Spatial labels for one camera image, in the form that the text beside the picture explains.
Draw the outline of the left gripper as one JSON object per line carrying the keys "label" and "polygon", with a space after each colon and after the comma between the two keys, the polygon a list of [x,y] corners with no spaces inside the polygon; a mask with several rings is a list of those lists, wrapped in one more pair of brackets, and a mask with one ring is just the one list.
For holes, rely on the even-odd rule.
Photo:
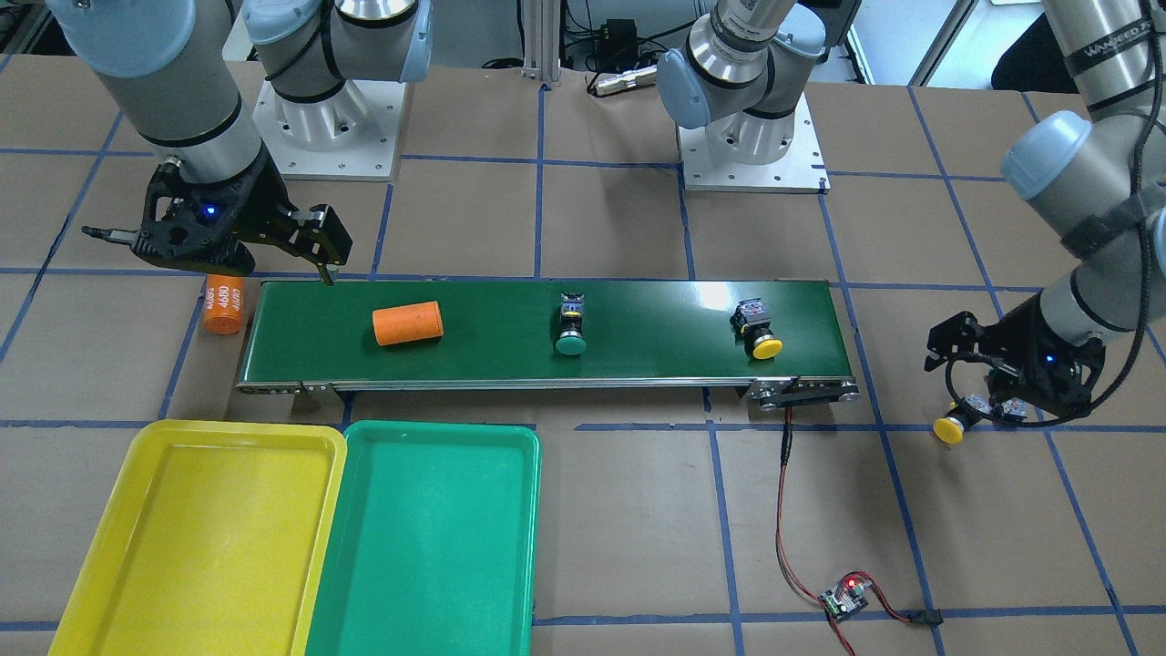
{"label": "left gripper", "polygon": [[[1021,421],[1005,405],[1020,400],[1054,416],[1079,419],[1100,405],[1096,386],[1105,365],[1105,345],[1088,337],[1080,345],[1062,339],[1049,327],[1033,296],[1013,308],[999,323],[979,324],[970,311],[954,313],[930,327],[925,369],[944,369],[946,393],[958,419]],[[986,366],[986,398],[956,390],[956,364]]]}

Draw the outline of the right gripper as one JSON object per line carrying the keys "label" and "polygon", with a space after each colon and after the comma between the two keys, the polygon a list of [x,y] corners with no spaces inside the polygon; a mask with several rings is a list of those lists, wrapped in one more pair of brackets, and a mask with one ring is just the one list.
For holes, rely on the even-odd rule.
{"label": "right gripper", "polygon": [[148,264],[181,271],[250,277],[255,259],[247,244],[267,245],[304,259],[321,282],[332,287],[346,264],[353,237],[332,205],[300,210],[271,153],[229,179],[194,183],[187,165],[170,157],[159,163],[147,186],[140,228],[83,227],[84,235],[129,246]]}

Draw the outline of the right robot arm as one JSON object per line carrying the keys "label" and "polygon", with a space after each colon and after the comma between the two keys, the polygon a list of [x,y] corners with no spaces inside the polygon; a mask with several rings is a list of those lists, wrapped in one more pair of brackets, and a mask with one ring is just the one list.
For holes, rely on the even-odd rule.
{"label": "right robot arm", "polygon": [[73,54],[155,154],[136,230],[85,227],[147,264],[247,277],[250,244],[304,259],[325,285],[353,237],[332,205],[297,209],[222,58],[237,20],[294,144],[365,133],[358,80],[424,80],[429,1],[50,1]]}

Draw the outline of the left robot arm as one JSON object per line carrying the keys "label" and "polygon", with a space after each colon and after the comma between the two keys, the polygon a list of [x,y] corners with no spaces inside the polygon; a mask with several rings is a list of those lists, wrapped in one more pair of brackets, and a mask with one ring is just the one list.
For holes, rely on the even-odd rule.
{"label": "left robot arm", "polygon": [[[926,371],[944,371],[955,419],[1024,426],[1012,400],[1058,426],[1121,390],[1149,325],[1163,317],[1163,2],[1045,1],[1052,64],[1079,92],[1083,115],[1059,111],[1000,150],[1000,182],[1059,238],[1075,267],[993,323],[968,311],[927,332]],[[791,1],[721,1],[665,52],[658,86],[679,128],[721,139],[730,158],[750,137],[774,161],[791,140],[794,103],[821,27]]]}

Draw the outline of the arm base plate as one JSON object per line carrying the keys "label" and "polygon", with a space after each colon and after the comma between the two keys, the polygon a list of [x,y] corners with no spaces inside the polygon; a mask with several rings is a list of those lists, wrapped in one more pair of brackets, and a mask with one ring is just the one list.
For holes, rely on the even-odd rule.
{"label": "arm base plate", "polygon": [[285,179],[391,182],[410,86],[347,80],[336,96],[296,104],[262,84],[253,120]]}
{"label": "arm base plate", "polygon": [[806,96],[788,117],[740,112],[703,128],[676,128],[676,141],[687,191],[821,193],[833,186]]}

